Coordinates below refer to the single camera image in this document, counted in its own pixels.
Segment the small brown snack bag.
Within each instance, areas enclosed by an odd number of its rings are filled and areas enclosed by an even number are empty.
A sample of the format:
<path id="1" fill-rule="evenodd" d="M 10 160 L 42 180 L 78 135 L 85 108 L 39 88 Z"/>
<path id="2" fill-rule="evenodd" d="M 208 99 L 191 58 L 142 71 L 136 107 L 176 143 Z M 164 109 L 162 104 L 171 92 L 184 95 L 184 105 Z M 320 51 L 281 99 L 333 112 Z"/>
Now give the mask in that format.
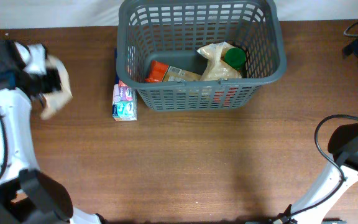
<path id="1" fill-rule="evenodd" d="M 60 78 L 61 90 L 43 94 L 46 100 L 46 106 L 41 112 L 42 120 L 47 120 L 56 115 L 73 98 L 70 88 L 69 74 L 62 63 L 54 55 L 47 55 L 46 68 L 56 68 Z"/>

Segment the multicolour tissue pack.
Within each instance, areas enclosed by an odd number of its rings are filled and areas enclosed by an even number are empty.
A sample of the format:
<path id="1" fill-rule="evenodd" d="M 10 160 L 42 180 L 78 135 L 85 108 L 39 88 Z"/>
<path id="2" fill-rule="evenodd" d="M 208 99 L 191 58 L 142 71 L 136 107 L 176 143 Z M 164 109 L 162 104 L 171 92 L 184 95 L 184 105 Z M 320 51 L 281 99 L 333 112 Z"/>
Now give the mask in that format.
<path id="1" fill-rule="evenodd" d="M 117 70 L 115 70 L 115 72 L 116 77 L 112 94 L 112 117 L 115 121 L 136 121 L 136 91 L 119 78 Z"/>

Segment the red orange pasta packet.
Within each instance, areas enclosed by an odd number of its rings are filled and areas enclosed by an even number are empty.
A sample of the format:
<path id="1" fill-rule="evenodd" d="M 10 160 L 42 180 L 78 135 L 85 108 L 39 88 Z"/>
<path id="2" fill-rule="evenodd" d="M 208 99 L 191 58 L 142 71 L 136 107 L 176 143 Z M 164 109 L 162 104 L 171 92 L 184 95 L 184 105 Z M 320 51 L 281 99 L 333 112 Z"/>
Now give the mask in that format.
<path id="1" fill-rule="evenodd" d="M 208 62 L 202 75 L 153 60 L 150 64 L 149 76 L 145 81 L 147 83 L 194 82 L 238 78 L 242 78 L 241 74 L 222 60 L 215 67 Z"/>

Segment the green lid jar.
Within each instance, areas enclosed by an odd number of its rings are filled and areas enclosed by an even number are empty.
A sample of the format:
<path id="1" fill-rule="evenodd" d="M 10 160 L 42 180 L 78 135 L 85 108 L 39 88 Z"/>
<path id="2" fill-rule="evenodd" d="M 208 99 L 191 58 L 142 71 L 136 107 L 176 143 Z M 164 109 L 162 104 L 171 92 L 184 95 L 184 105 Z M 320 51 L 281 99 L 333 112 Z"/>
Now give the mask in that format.
<path id="1" fill-rule="evenodd" d="M 231 48 L 226 52 L 224 61 L 233 69 L 242 70 L 246 62 L 246 53 L 240 48 Z"/>

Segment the grey plastic shopping basket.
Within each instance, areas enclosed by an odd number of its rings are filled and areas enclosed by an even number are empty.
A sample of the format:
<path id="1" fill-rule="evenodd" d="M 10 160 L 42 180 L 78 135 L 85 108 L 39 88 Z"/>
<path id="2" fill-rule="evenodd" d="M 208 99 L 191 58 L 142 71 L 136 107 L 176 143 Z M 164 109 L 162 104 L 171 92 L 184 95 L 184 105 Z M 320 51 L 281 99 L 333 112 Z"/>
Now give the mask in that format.
<path id="1" fill-rule="evenodd" d="M 202 74 L 198 49 L 227 42 L 246 54 L 239 79 L 149 83 L 153 61 Z M 244 106 L 287 69 L 272 0 L 125 0 L 117 30 L 118 77 L 156 111 L 221 110 Z"/>

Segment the beige paper bag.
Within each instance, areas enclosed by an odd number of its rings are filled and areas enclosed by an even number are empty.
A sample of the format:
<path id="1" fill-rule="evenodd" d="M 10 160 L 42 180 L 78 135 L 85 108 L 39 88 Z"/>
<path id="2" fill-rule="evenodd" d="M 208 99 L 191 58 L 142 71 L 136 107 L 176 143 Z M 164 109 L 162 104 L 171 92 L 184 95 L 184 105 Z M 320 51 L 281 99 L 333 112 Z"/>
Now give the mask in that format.
<path id="1" fill-rule="evenodd" d="M 207 67 L 200 78 L 201 81 L 242 78 L 237 70 L 222 59 L 227 51 L 231 49 L 234 49 L 234 46 L 227 42 L 220 42 L 205 45 L 197 50 L 197 52 L 208 61 Z"/>

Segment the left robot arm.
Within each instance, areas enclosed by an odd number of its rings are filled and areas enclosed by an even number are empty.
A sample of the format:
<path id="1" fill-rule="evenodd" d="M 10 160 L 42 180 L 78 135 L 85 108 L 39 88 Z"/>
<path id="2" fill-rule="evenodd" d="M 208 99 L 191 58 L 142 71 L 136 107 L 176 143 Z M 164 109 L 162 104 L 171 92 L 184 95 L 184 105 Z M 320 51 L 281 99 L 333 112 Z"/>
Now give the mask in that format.
<path id="1" fill-rule="evenodd" d="M 37 162 L 32 101 L 51 118 L 72 98 L 64 64 L 42 44 L 0 40 L 0 223 L 96 223 L 104 218 L 76 208 L 66 188 Z"/>

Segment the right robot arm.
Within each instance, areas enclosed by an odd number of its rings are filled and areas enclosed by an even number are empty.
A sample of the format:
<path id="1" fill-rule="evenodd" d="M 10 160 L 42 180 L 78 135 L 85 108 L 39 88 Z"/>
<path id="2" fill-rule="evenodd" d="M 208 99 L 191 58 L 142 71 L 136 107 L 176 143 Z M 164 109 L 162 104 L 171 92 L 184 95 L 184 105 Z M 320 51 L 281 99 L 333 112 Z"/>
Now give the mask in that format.
<path id="1" fill-rule="evenodd" d="M 332 119 L 350 122 L 332 133 L 324 152 L 318 140 L 319 130 Z M 328 163 L 307 193 L 279 214 L 274 223 L 322 223 L 344 192 L 358 182 L 358 117 L 347 114 L 325 117 L 314 131 L 314 143 Z"/>

